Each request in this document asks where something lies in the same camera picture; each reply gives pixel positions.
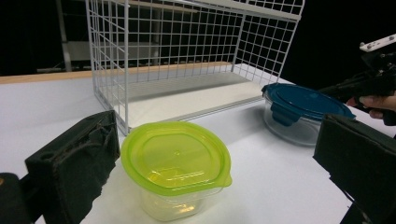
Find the teal plastic lid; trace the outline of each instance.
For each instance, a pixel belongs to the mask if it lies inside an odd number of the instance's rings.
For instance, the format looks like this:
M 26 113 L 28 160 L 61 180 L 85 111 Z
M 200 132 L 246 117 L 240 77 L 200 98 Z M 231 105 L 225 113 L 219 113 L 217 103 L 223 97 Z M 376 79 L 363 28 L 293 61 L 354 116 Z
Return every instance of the teal plastic lid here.
M 290 126 L 300 118 L 322 121 L 325 114 L 356 117 L 338 100 L 305 87 L 274 83 L 264 86 L 262 93 L 272 102 L 273 119 L 284 126 Z

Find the finger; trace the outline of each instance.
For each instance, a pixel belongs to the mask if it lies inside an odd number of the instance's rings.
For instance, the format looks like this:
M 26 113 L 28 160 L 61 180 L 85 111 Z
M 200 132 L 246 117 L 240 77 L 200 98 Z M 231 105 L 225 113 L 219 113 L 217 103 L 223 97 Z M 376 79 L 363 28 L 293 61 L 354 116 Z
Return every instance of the finger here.
M 362 96 L 359 101 L 367 107 L 396 111 L 396 96 Z
M 369 115 L 373 119 L 383 119 L 384 114 L 380 110 L 372 109 L 369 111 Z
M 349 105 L 349 106 L 355 106 L 355 105 L 357 105 L 357 104 L 356 104 L 356 101 L 355 101 L 355 98 L 352 97 L 352 98 L 350 98 L 349 100 L 347 100 L 347 101 L 346 101 L 346 105 Z

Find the plastic food container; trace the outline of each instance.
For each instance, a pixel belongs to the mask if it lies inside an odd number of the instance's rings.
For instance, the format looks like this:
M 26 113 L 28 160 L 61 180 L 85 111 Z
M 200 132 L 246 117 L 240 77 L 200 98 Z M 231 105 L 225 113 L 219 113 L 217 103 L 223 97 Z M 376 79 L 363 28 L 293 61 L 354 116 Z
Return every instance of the plastic food container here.
M 319 91 L 274 83 L 262 89 L 264 121 L 268 129 L 293 144 L 313 147 L 325 114 L 355 118 L 349 108 Z
M 186 121 L 134 129 L 122 144 L 121 162 L 140 186 L 143 209 L 161 221 L 196 214 L 207 196 L 232 183 L 227 147 L 209 130 Z

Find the wire shelf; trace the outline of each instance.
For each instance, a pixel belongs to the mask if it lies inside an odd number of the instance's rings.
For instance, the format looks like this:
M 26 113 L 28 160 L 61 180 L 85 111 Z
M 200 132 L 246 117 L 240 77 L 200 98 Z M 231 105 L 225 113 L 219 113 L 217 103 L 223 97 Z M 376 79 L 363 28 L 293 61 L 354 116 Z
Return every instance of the wire shelf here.
M 281 74 L 304 0 L 86 0 L 86 8 L 94 91 L 127 134 L 259 99 Z

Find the yellow-green lid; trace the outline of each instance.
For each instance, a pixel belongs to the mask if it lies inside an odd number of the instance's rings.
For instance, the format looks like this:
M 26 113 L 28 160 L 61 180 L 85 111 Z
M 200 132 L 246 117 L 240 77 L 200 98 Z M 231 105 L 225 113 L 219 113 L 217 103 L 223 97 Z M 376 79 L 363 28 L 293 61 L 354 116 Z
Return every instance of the yellow-green lid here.
M 209 130 L 187 121 L 139 126 L 125 138 L 121 162 L 142 188 L 163 196 L 228 187 L 227 147 Z

